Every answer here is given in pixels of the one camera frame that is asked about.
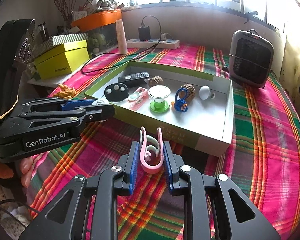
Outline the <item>left hand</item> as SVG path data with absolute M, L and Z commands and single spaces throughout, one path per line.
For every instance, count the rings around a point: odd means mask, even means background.
M 40 166 L 39 161 L 46 155 L 47 153 L 44 152 L 12 163 L 0 162 L 0 180 L 16 179 L 26 189 L 30 185 L 42 183 L 44 180 L 36 168 Z

